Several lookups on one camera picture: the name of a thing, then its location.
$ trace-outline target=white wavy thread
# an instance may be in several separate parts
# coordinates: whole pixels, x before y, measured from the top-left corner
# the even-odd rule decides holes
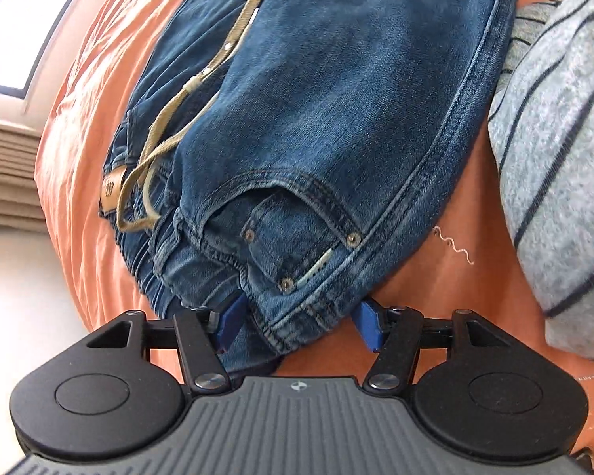
[[[439,236],[440,239],[442,239],[442,241],[446,242],[455,253],[464,253],[464,254],[466,254],[466,261],[467,261],[467,263],[469,263],[471,266],[474,266],[475,265],[475,261],[472,261],[469,258],[469,251],[466,248],[457,249],[455,247],[455,242],[453,241],[453,237],[443,237],[442,236],[442,230],[440,229],[439,226],[436,225],[436,226],[433,227],[433,233],[436,236]]]

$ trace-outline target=white floor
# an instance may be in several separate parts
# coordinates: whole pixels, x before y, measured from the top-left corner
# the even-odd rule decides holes
[[[22,457],[11,390],[85,334],[48,236],[0,230],[0,474]]]

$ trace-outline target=beige drawstring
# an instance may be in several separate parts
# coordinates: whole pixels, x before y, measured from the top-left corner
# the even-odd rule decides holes
[[[191,122],[189,122],[181,131],[171,136],[170,138],[163,141],[161,144],[160,140],[163,137],[163,133],[171,117],[180,107],[182,101],[193,91],[195,91],[203,81],[209,77],[222,63],[227,59],[231,58],[242,44],[242,39],[246,36],[246,33],[251,27],[251,23],[255,19],[262,0],[247,0],[244,4],[242,12],[238,15],[235,24],[227,34],[227,38],[220,48],[219,52],[216,53],[214,58],[210,60],[206,68],[200,73],[195,74],[191,77],[182,89],[174,98],[172,98],[163,109],[158,113],[154,123],[149,127],[147,132],[147,139],[143,146],[143,151],[139,157],[139,163],[128,175],[121,187],[119,193],[119,201],[116,207],[116,226],[120,232],[136,232],[138,230],[144,230],[146,228],[153,228],[156,220],[160,217],[154,209],[152,202],[149,199],[149,188],[154,178],[158,163],[156,160],[168,151],[176,148],[181,142],[183,137],[189,129],[200,119],[200,117],[213,105],[216,101],[219,91],[207,102],[203,109],[198,112]],[[138,185],[142,187],[142,200],[146,209],[146,216],[139,218],[135,221],[125,220],[123,213],[125,206],[130,199],[132,189]]]

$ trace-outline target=bed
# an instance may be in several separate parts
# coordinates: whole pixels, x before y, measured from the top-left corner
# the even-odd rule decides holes
[[[520,0],[524,5],[536,0]],[[160,31],[182,0],[107,0],[92,23],[55,100],[38,152],[35,180],[52,242],[74,304],[88,329],[125,310],[154,318],[146,298],[98,216],[102,166],[135,83]],[[497,167],[485,126],[437,228],[410,260],[374,292],[385,306],[410,304],[447,318],[468,307],[575,376],[590,399],[577,448],[594,451],[594,363],[549,347],[543,317],[506,230]],[[418,373],[441,360],[423,354]],[[285,376],[365,376],[374,355],[350,322],[287,357]],[[152,361],[180,377],[174,351]]]

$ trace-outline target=metal screw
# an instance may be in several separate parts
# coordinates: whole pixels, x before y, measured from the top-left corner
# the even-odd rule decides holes
[[[295,283],[293,282],[293,279],[286,277],[279,282],[279,287],[283,292],[288,293],[295,287]]]
[[[244,233],[244,240],[249,244],[255,241],[255,231],[252,228],[246,229],[246,232]]]
[[[194,380],[194,384],[202,390],[217,390],[227,383],[224,375],[219,373],[205,373]]]
[[[369,380],[370,387],[379,391],[392,390],[396,388],[399,383],[400,380],[398,377],[391,373],[379,373]]]
[[[356,248],[361,243],[361,235],[358,232],[352,232],[348,235],[348,244],[351,248]]]

